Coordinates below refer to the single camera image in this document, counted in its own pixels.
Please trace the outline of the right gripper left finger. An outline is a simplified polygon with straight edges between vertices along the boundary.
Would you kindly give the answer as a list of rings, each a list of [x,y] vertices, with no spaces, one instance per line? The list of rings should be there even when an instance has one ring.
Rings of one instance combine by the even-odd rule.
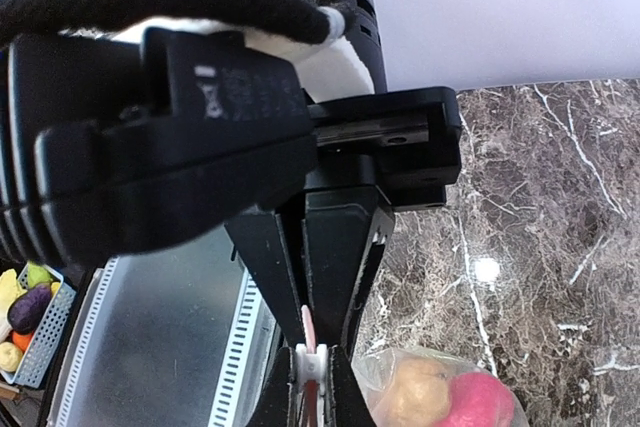
[[[278,350],[247,427],[295,427],[299,425],[297,354],[290,347]]]

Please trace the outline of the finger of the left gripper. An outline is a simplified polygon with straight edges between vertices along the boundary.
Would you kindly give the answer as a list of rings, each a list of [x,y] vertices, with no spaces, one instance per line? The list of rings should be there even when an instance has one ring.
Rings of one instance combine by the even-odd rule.
[[[254,207],[227,221],[225,228],[287,343],[302,343],[301,307],[308,292],[301,219]]]

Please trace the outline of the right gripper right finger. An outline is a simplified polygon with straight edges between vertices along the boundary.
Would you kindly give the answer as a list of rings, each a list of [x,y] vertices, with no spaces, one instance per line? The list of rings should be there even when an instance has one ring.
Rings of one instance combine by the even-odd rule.
[[[375,427],[355,374],[340,346],[328,350],[322,426]]]

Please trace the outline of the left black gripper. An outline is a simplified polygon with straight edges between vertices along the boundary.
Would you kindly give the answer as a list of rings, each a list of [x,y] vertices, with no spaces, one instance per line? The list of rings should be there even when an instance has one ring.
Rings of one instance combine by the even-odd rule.
[[[374,159],[396,212],[446,204],[461,172],[456,92],[428,87],[308,106],[320,151]],[[312,192],[303,219],[308,301],[317,340],[355,351],[363,309],[395,225],[378,188]]]

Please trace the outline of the clear zip top bag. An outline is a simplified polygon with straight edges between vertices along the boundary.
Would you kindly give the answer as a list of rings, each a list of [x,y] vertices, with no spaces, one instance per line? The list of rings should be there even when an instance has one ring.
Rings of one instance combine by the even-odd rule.
[[[301,308],[304,342],[296,346],[301,426],[327,419],[328,347]],[[355,377],[376,426],[526,426],[512,391],[491,373],[429,349],[384,349],[356,362]]]

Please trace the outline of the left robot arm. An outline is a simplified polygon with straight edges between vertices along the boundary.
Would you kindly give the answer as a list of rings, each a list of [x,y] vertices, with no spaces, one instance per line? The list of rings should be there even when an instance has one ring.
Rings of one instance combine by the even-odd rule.
[[[155,241],[223,224],[286,338],[308,306],[322,342],[355,346],[395,216],[440,207],[461,170],[455,94],[388,93],[368,0],[231,0],[139,15],[159,100],[223,122],[152,121],[119,187]]]

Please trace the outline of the yellow food toy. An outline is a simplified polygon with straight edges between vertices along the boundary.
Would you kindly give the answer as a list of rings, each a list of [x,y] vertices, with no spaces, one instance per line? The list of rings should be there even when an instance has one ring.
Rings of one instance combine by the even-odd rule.
[[[0,277],[0,314],[1,329],[11,329],[8,322],[8,310],[13,302],[27,290],[18,280],[17,272],[14,269],[8,269],[1,274]]]

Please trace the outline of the purple eggplant toy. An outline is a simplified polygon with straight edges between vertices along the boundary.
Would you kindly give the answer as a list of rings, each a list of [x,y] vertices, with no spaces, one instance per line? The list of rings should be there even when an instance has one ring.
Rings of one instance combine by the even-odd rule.
[[[9,307],[7,320],[14,332],[34,332],[44,317],[53,297],[49,283],[40,283],[17,298]]]

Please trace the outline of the blue plastic basket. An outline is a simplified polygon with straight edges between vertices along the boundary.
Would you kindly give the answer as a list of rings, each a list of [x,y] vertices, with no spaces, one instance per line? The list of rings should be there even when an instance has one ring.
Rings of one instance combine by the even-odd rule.
[[[25,353],[11,342],[12,328],[1,329],[1,376],[11,385],[37,388],[56,353],[76,292],[61,273],[49,266],[29,262],[17,275],[27,291],[49,283],[53,297]]]

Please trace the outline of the orange fruit toy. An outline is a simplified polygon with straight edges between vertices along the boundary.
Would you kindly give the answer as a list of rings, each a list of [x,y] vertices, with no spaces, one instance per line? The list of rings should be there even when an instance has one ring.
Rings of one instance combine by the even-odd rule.
[[[19,334],[16,331],[11,332],[11,342],[18,347],[23,353],[29,348],[31,341],[34,337],[34,333]]]

